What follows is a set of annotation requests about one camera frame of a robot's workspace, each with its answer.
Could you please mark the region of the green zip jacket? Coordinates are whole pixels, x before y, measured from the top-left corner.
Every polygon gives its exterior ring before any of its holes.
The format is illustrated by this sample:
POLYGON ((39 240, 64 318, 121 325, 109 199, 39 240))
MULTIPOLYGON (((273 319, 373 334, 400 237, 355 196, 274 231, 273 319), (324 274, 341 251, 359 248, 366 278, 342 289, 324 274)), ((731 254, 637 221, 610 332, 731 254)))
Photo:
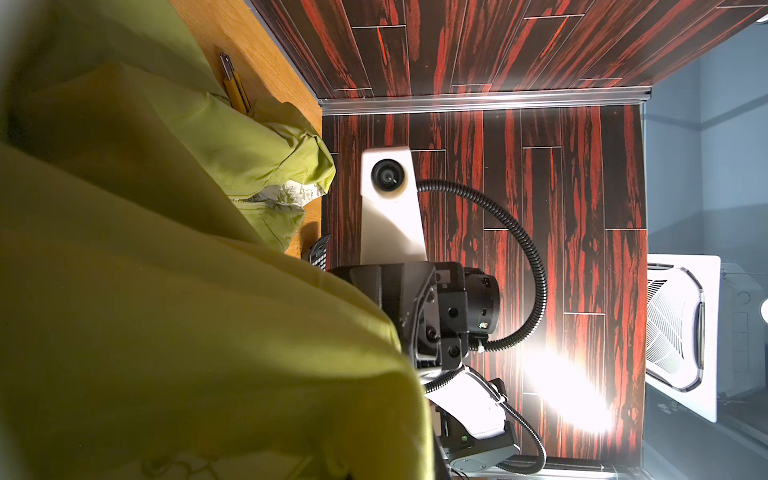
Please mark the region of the green zip jacket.
POLYGON ((393 323, 290 257, 335 166, 166 1, 1 5, 1 475, 430 479, 393 323))

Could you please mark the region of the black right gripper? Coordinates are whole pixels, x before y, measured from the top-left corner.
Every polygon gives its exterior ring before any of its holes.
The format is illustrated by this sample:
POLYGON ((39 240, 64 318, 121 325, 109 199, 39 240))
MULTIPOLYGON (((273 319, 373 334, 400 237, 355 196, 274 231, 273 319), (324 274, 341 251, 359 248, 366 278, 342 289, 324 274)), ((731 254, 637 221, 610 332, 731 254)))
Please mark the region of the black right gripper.
POLYGON ((401 351, 422 378, 459 370, 470 343, 487 340, 498 325, 498 282, 477 268, 407 262, 337 267, 331 273, 387 315, 401 351))

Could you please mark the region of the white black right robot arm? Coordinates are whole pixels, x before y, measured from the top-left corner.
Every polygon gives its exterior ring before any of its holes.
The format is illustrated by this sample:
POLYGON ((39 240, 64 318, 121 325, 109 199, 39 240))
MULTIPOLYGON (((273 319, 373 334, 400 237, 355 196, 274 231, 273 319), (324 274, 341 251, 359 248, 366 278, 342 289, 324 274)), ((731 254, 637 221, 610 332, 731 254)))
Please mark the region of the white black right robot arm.
POLYGON ((435 476, 483 472, 540 472, 547 461, 542 440, 511 406, 504 383, 487 380, 465 364, 470 353, 510 349, 543 320, 546 270, 533 240, 518 220, 487 195, 447 180, 421 180, 362 190, 361 260, 333 269, 380 307, 394 324, 401 349, 416 368, 426 398, 437 408, 435 476), (500 317, 495 277, 457 262, 430 262, 418 196, 438 192, 463 198, 500 221, 522 249, 534 280, 534 303, 513 333, 490 339, 500 317))

